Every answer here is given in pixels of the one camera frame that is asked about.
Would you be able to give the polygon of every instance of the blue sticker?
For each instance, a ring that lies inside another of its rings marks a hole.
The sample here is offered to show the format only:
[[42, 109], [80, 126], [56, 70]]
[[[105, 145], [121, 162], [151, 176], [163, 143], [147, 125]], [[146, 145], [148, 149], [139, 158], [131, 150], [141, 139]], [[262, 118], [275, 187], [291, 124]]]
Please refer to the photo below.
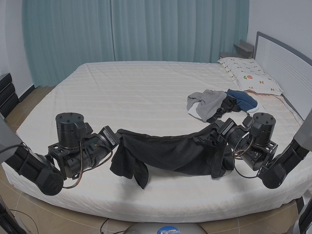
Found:
[[159, 229], [157, 234], [181, 234], [180, 231], [173, 226], [165, 226]]

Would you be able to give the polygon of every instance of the tiled floor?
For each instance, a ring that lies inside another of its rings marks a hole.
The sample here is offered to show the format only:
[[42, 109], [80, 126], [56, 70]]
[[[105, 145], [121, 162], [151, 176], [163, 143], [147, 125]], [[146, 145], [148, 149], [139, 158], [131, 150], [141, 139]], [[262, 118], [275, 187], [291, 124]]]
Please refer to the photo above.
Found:
[[[53, 87], [39, 87], [8, 115], [6, 118], [11, 128], [16, 131], [33, 108], [48, 94]], [[0, 195], [10, 209], [22, 211], [31, 216], [38, 226], [40, 234], [98, 234], [106, 218], [78, 213], [50, 205], [15, 189], [6, 179], [0, 166]], [[25, 225], [37, 233], [33, 222], [25, 215], [16, 212]], [[295, 201], [282, 205], [278, 209], [241, 216], [238, 218], [200, 223], [207, 233], [218, 234], [281, 234], [287, 232], [297, 219]], [[123, 231], [133, 223], [109, 219], [103, 226], [103, 234]]]

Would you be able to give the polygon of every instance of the black crumpled garment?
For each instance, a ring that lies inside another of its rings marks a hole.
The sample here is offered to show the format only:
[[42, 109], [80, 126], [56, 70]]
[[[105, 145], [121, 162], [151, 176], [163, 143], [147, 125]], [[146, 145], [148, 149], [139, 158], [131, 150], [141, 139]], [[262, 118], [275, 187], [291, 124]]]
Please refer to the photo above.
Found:
[[218, 108], [216, 113], [213, 115], [213, 117], [209, 118], [207, 120], [208, 123], [215, 122], [218, 118], [221, 118], [222, 115], [225, 113], [230, 112], [240, 112], [241, 108], [237, 104], [236, 98], [230, 95], [227, 95], [223, 102], [221, 103], [221, 106]]
[[112, 158], [110, 170], [132, 179], [144, 189], [149, 171], [146, 164], [160, 169], [190, 175], [210, 175], [213, 178], [233, 170], [232, 151], [222, 140], [217, 141], [217, 129], [212, 123], [199, 132], [180, 136], [150, 136], [119, 129], [120, 144]]

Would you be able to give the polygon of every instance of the floral pillow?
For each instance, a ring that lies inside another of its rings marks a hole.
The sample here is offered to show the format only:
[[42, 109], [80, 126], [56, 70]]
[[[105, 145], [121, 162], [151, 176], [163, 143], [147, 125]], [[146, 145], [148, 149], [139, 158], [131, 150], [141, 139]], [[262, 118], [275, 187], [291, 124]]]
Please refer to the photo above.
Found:
[[254, 59], [226, 57], [218, 60], [240, 91], [280, 96], [283, 90]]

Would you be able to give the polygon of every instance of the curtain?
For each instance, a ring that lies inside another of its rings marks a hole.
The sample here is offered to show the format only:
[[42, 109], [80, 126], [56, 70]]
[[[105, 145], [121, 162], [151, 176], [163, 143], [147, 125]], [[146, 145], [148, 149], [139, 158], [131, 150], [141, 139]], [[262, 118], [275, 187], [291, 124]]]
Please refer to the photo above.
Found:
[[23, 0], [35, 86], [86, 62], [216, 62], [246, 40], [249, 0]]
[[58, 84], [86, 62], [114, 61], [110, 10], [110, 0], [23, 0], [34, 85]]
[[116, 60], [216, 62], [246, 40], [249, 0], [111, 0]]

